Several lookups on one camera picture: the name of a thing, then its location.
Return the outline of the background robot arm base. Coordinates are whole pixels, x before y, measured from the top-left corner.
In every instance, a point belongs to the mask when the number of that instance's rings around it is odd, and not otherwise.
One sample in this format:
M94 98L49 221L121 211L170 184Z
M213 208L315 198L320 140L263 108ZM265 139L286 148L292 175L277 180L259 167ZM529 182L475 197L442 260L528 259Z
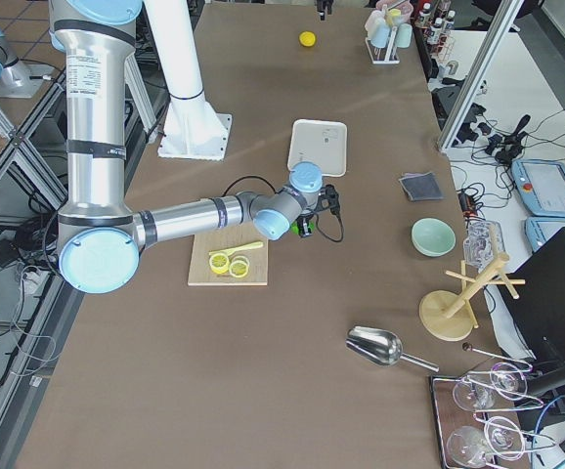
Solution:
M62 73L54 65L21 59L0 29L0 98L30 99Z

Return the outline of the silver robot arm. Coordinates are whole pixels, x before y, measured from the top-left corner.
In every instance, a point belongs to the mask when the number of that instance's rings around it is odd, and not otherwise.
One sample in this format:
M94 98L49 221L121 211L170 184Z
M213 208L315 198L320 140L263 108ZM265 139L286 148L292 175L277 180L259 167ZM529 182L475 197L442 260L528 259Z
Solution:
M91 294L108 293L135 275L154 244L251 223L267 239L300 218L330 208L334 188L321 169L299 162L272 195L241 192L153 211L124 200L126 65L136 20L146 14L170 104L160 155L223 158L232 118L217 113L201 81L193 27L183 1L53 1L51 35L65 51L68 198L58 212L62 277Z

